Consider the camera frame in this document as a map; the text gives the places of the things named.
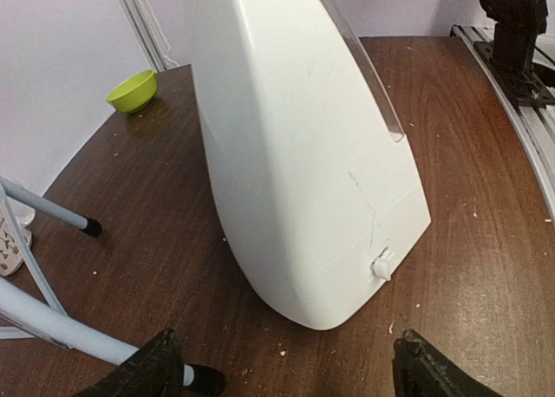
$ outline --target white cable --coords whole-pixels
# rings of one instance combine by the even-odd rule
[[[154,40],[163,51],[162,56],[167,62],[172,63],[172,65],[177,68],[179,64],[169,56],[172,47],[170,46],[166,35],[164,35],[164,31],[162,30],[162,26],[160,26],[158,18],[154,14],[152,5],[148,0],[136,0],[136,3],[141,15],[143,16],[143,19],[145,20],[145,23],[150,28],[151,33],[153,33]]]

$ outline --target transparent plastic cover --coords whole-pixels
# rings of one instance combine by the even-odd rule
[[[391,104],[389,95],[386,92],[380,76],[375,70],[374,64],[370,60],[368,53],[364,49],[361,41],[355,35],[347,20],[339,11],[335,0],[320,0],[323,7],[328,11],[331,20],[336,24],[337,29],[341,33],[345,44],[353,55],[358,68],[361,70],[362,76],[366,80],[372,95],[374,96],[377,106],[380,108],[382,117],[394,141],[402,140],[404,132],[397,117],[397,113]]]

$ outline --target white knob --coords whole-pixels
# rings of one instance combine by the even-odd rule
[[[389,261],[386,258],[379,257],[372,263],[372,271],[376,277],[381,278],[382,280],[386,280],[388,282],[391,281],[391,274],[392,271],[389,268]]]

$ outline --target white object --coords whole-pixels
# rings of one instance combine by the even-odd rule
[[[10,189],[15,190],[15,193],[8,192],[8,190],[4,190],[4,187],[6,187],[5,184],[9,185]],[[18,250],[20,250],[21,255],[23,256],[23,261],[27,265],[27,268],[29,269],[29,273],[35,280],[35,283],[38,286],[39,290],[41,291],[42,295],[44,296],[48,304],[53,309],[65,314],[65,310],[63,309],[63,306],[60,304],[60,301],[54,294],[54,291],[50,288],[50,285],[46,281],[46,277],[44,277],[44,274],[42,273],[40,267],[38,266],[38,263],[36,262],[35,257],[31,253],[29,246],[23,239],[23,234],[21,233],[21,227],[17,223],[16,217],[13,215],[13,212],[11,211],[11,205],[8,202],[8,197],[6,193],[11,193],[10,196],[12,198],[21,201],[21,199],[17,197],[17,194],[19,192],[26,192],[26,191],[21,186],[15,185],[12,182],[8,181],[6,178],[2,178],[0,176],[0,210],[1,210],[0,215],[3,217],[3,219],[5,219],[7,227],[10,231],[10,235],[13,237],[13,242],[15,243]],[[2,303],[0,303],[0,307],[1,307],[3,302],[8,299],[6,299],[2,294],[0,294],[0,297],[2,297]]]
[[[393,269],[389,266],[389,260],[391,259],[391,254],[389,253],[389,248],[387,248],[373,263],[372,271],[374,271],[374,276],[385,280],[386,282],[391,281],[391,276],[393,274]]]
[[[225,236],[272,308],[334,328],[385,283],[376,258],[393,272],[430,222],[407,137],[333,0],[189,1]]]
[[[18,200],[22,204],[32,206],[39,211],[48,213],[49,215],[58,218],[67,224],[73,225],[75,228],[80,230],[87,227],[88,222],[86,218],[28,191],[21,185],[14,183],[9,179],[0,176],[0,185],[3,186],[8,196]]]
[[[12,214],[16,219],[16,224],[21,232],[23,243],[30,248],[33,236],[31,231],[26,227],[35,218],[36,211],[13,199],[9,199],[9,204]],[[6,277],[15,273],[22,264],[23,252],[17,245],[14,234],[12,234],[10,229],[8,218],[4,216],[3,208],[0,206],[0,277]]]

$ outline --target white wall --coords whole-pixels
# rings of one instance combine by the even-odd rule
[[[0,173],[43,193],[149,68],[118,0],[0,0]]]
[[[149,0],[172,45],[172,57],[189,63],[183,16],[186,0]],[[478,0],[337,0],[359,36],[446,36],[451,25],[487,25]]]
[[[547,33],[555,34],[555,0],[547,0],[550,15],[547,17]]]

